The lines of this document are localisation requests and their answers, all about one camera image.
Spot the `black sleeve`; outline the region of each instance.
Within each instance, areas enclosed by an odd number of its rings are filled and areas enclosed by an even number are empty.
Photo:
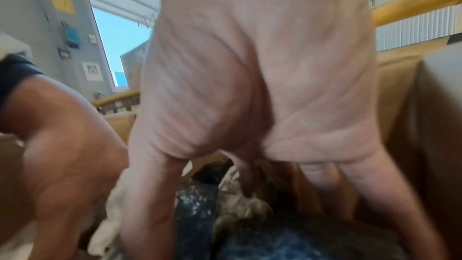
[[[7,55],[0,61],[0,112],[13,89],[26,78],[43,74],[28,59],[16,55]]]

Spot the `sky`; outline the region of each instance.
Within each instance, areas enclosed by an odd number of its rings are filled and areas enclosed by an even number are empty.
[[[120,55],[147,41],[151,29],[96,8],[93,8],[93,13],[103,40],[109,67],[112,71],[123,72]]]

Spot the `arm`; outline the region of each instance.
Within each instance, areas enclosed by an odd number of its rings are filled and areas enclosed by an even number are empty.
[[[126,147],[78,93],[40,72],[16,78],[0,70],[15,80],[0,82],[0,131],[26,143],[23,175],[38,227],[30,259],[70,259],[92,205],[127,167]]]

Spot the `person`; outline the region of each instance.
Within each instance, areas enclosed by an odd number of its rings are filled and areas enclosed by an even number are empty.
[[[0,132],[25,143],[37,221],[29,259],[68,260],[92,207],[128,166],[127,147],[81,95],[10,53],[0,48]]]
[[[162,0],[128,143],[128,254],[173,259],[181,170],[221,150],[247,195],[255,159],[296,162],[340,216],[343,174],[417,260],[448,259],[381,142],[376,83],[368,0]]]

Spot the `human skin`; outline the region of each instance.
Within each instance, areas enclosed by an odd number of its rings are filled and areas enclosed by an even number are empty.
[[[35,207],[29,260],[70,260],[88,214],[128,167],[127,147],[81,95],[44,76],[23,80],[0,131],[25,142],[23,178]]]
[[[162,0],[129,141],[130,255],[173,259],[181,170],[221,150],[247,194],[255,159],[296,162],[344,217],[343,173],[416,259],[447,259],[380,140],[374,38],[367,0]]]

